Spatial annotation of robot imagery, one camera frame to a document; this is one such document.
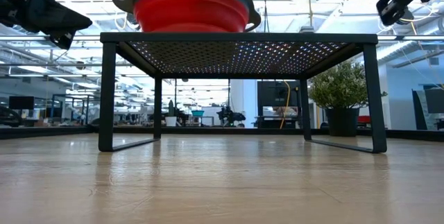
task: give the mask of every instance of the ceiling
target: ceiling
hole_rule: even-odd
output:
[[[85,30],[78,31],[77,35],[98,35],[103,31],[136,31],[136,26],[126,21],[126,13],[120,11],[111,0],[57,0],[66,7],[88,16],[93,24]],[[267,0],[268,25],[270,32],[297,33],[302,26],[312,26],[317,33],[377,33],[378,35],[413,35],[411,24],[394,27],[382,26],[375,4],[378,0]],[[254,0],[256,10],[264,18],[264,0]],[[313,12],[310,19],[310,8]],[[415,15],[414,27],[419,35],[440,34],[437,25],[444,11],[443,0],[432,0],[422,4],[415,0],[409,5]],[[264,32],[262,23],[255,31]],[[0,25],[0,35],[30,35],[19,26],[6,28]],[[52,74],[54,80],[74,89],[97,89],[100,85],[101,74],[101,43],[74,42],[69,51],[60,50],[44,42],[10,41],[0,42],[0,63],[22,64],[58,64],[52,67],[0,67],[3,74]],[[382,43],[378,49],[378,58],[381,63],[389,65],[405,61],[405,56],[399,54],[397,42]],[[406,47],[406,55],[417,55],[419,46]],[[129,75],[118,78],[118,85],[123,90],[132,90],[135,93],[125,95],[124,98],[150,98],[154,82],[147,76],[134,77],[135,74],[144,74],[135,67],[131,67],[123,58],[118,57],[117,74]],[[87,77],[69,77],[68,75],[87,75]],[[174,81],[164,81],[164,94],[172,95]],[[183,87],[181,100],[184,102],[198,102],[199,104],[225,102],[228,97],[228,82],[224,80],[200,80],[194,87]],[[208,85],[217,85],[218,89],[208,89]]]

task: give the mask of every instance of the potted plant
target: potted plant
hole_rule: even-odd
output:
[[[168,116],[165,117],[166,126],[175,127],[177,120],[178,118],[176,116],[176,108],[174,107],[173,101],[170,100],[168,104]]]
[[[356,136],[359,108],[368,106],[364,66],[342,62],[310,81],[309,97],[325,109],[330,135]]]

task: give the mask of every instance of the perforated metal tabletop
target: perforated metal tabletop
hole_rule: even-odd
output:
[[[310,78],[376,44],[376,35],[102,33],[117,53],[163,78]]]

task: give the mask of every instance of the green leaves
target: green leaves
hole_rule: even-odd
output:
[[[366,75],[362,64],[342,62],[313,77],[309,97],[322,108],[366,107]]]

